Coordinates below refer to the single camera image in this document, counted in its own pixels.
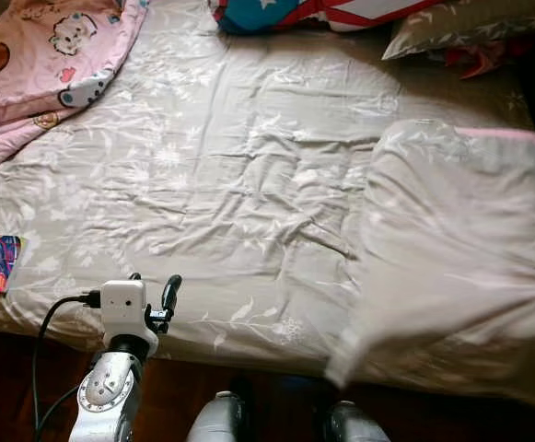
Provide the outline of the silver robot left leg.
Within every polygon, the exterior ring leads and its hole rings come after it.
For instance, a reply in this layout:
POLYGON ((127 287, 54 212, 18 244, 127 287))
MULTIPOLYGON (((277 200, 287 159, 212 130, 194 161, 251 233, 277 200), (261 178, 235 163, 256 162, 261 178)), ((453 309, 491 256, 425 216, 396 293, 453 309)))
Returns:
POLYGON ((186 442, 250 442, 249 408, 233 391, 219 391, 197 413, 186 442))

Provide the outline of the red cloth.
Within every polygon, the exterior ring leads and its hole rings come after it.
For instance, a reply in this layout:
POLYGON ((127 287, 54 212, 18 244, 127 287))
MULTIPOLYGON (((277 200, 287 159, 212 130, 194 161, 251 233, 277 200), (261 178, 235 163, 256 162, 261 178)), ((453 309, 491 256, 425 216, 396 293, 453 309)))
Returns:
POLYGON ((459 67, 460 79, 469 79, 514 63, 532 46, 533 42, 527 37, 448 48, 443 54, 444 64, 446 67, 459 67))

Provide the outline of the pink cartoon blanket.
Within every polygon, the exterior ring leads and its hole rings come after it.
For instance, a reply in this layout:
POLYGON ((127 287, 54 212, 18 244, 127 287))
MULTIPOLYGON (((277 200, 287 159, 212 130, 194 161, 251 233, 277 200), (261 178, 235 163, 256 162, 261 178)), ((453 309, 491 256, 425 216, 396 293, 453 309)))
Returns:
POLYGON ((0 16, 0 165, 101 100, 149 0, 10 0, 0 16))

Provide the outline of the grey floral bed sheet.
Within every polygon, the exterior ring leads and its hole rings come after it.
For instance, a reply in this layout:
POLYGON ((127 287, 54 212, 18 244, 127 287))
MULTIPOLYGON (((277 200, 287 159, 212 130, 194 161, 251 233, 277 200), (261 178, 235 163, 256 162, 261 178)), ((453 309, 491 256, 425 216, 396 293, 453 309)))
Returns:
POLYGON ((535 126, 514 73, 384 60, 381 30, 230 35, 205 0, 150 0, 101 100, 0 165, 26 240, 0 332, 131 273, 183 278, 157 356, 322 376, 361 292, 351 238, 396 122, 535 126))

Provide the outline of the red blue star cushion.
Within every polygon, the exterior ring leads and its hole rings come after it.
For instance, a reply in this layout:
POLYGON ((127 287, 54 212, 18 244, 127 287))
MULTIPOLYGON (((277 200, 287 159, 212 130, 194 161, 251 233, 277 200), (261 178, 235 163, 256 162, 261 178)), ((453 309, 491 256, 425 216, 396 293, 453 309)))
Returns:
POLYGON ((250 35, 300 27, 356 32, 410 16, 445 0, 208 0, 219 28, 250 35))

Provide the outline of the grey floral pillow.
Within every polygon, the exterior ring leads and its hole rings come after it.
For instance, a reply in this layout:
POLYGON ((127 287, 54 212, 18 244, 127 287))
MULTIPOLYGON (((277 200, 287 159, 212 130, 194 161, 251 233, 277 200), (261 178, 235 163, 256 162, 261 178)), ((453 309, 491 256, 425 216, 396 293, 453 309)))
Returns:
POLYGON ((535 407, 535 132, 396 122, 363 206, 326 379, 535 407))
POLYGON ((481 45, 535 30, 535 0, 447 0, 404 17, 382 59, 481 45))

